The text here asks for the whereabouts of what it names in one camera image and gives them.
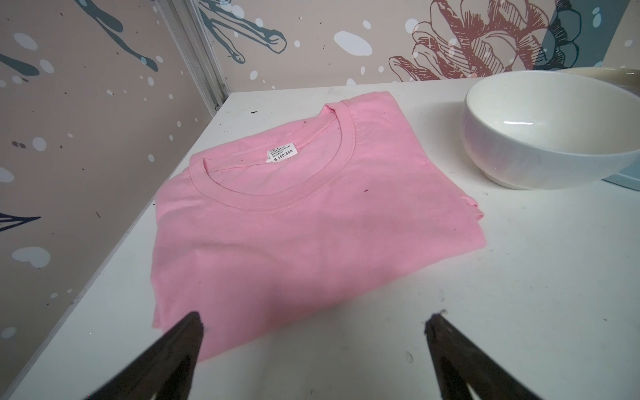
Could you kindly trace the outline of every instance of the crew neck collar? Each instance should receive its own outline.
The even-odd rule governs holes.
[[[299,150],[322,133],[332,122],[338,120],[340,125],[340,147],[333,158],[317,173],[303,182],[271,195],[249,195],[225,188],[211,179],[205,167],[205,161],[214,161],[211,170],[241,168],[266,162],[266,153],[272,148],[294,143]],[[343,102],[324,106],[320,115],[315,117],[304,128],[289,135],[283,141],[270,145],[269,148],[255,148],[238,156],[228,156],[212,160],[211,150],[194,154],[189,160],[189,172],[196,188],[204,195],[236,209],[266,211],[287,207],[305,198],[328,182],[351,159],[355,148],[355,127],[349,108]]]

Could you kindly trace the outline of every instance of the stitching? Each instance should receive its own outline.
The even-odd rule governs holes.
[[[261,214],[272,214],[274,212],[280,212],[280,211],[284,211],[284,210],[288,210],[300,203],[302,203],[303,201],[307,200],[308,198],[316,195],[318,192],[320,192],[320,190],[324,189],[327,185],[329,185],[329,183],[331,181],[333,181],[336,177],[338,177],[338,175],[340,174],[340,172],[349,164],[349,162],[351,161],[353,154],[355,153],[355,149],[356,149],[356,145],[357,145],[357,139],[358,139],[358,135],[357,135],[357,130],[355,127],[355,122],[353,120],[353,115],[351,114],[351,109],[349,109],[349,106],[347,106],[347,104],[342,103],[347,112],[349,113],[349,119],[350,119],[350,123],[351,126],[353,127],[353,134],[355,136],[355,140],[353,143],[353,148],[351,149],[351,153],[349,155],[349,158],[347,159],[347,161],[344,163],[344,165],[338,169],[333,175],[327,177],[324,182],[320,183],[320,185],[318,185],[318,187],[315,190],[310,191],[309,193],[305,193],[300,195],[299,197],[296,197],[293,200],[290,200],[289,202],[286,203],[281,203],[281,204],[276,204],[276,205],[272,205],[269,207],[265,207],[265,208],[258,208],[258,207],[252,207],[249,209],[240,209],[240,208],[236,208],[236,207],[232,207],[231,205],[227,205],[224,204],[220,201],[218,201],[215,198],[210,197],[209,195],[206,195],[204,192],[202,192],[198,186],[196,185],[195,181],[193,180],[193,178],[191,179],[192,183],[194,184],[194,186],[196,186],[196,188],[198,189],[198,192],[200,193],[200,195],[208,198],[209,200],[213,200],[213,205],[215,205],[216,207],[226,210],[226,211],[232,211],[232,212],[236,212],[238,214],[257,214],[257,213],[261,213]]]

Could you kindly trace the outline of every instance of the light blue object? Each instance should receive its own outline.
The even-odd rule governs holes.
[[[611,175],[604,180],[615,183],[616,185],[624,186],[625,188],[640,191],[640,159],[636,160],[624,170],[615,175]]]

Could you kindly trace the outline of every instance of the bowl rim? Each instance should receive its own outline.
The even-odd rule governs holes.
[[[499,136],[509,139],[509,140],[513,140],[516,143],[519,143],[521,145],[525,145],[531,148],[535,148],[536,150],[541,150],[544,152],[549,152],[549,153],[553,153],[553,154],[564,154],[566,156],[577,156],[577,157],[611,157],[611,156],[627,156],[633,153],[639,153],[640,154],[640,147],[635,149],[635,150],[631,150],[628,152],[622,152],[622,153],[610,153],[610,154],[583,154],[583,153],[572,153],[572,152],[565,152],[565,151],[560,151],[560,150],[551,150],[549,148],[544,148],[544,147],[539,147],[536,145],[532,145],[530,143],[527,143],[526,141],[520,140],[520,139],[516,139],[513,138],[511,136],[508,136],[507,134],[504,134],[500,131],[498,131],[496,128],[493,128],[491,126],[489,126],[486,122],[484,122],[475,112],[473,109],[471,109],[471,107],[469,106],[468,103],[468,99],[469,99],[469,93],[471,93],[471,91],[480,83],[483,82],[487,79],[493,79],[497,77],[499,77],[500,75],[504,75],[504,74],[556,74],[556,75],[562,75],[562,76],[566,76],[566,77],[570,77],[569,79],[575,79],[577,78],[582,79],[582,80],[589,80],[591,83],[594,82],[598,82],[597,84],[602,84],[602,85],[606,85],[609,86],[609,89],[611,89],[612,87],[614,88],[614,90],[618,90],[621,91],[623,93],[626,93],[627,95],[631,95],[632,97],[635,97],[636,99],[640,100],[640,96],[637,96],[634,93],[629,92],[628,90],[625,90],[615,84],[612,83],[607,83],[604,81],[601,81],[599,79],[595,79],[592,77],[588,77],[588,76],[583,76],[583,75],[576,75],[576,74],[558,74],[557,71],[546,71],[546,70],[524,70],[524,71],[509,71],[509,72],[501,72],[500,74],[495,74],[492,76],[488,76],[488,77],[484,77],[480,80],[478,80],[478,82],[474,83],[469,90],[467,91],[467,94],[465,95],[465,101],[464,101],[464,105],[465,105],[465,109],[471,114],[473,115],[474,119],[476,121],[478,121],[483,127],[489,129],[491,132],[494,132],[495,134],[498,134]]]

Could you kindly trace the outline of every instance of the floral wall mural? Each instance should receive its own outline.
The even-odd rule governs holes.
[[[192,1],[232,92],[620,67],[638,40],[635,0]]]
[[[153,1],[0,14],[1,396],[211,116]]]

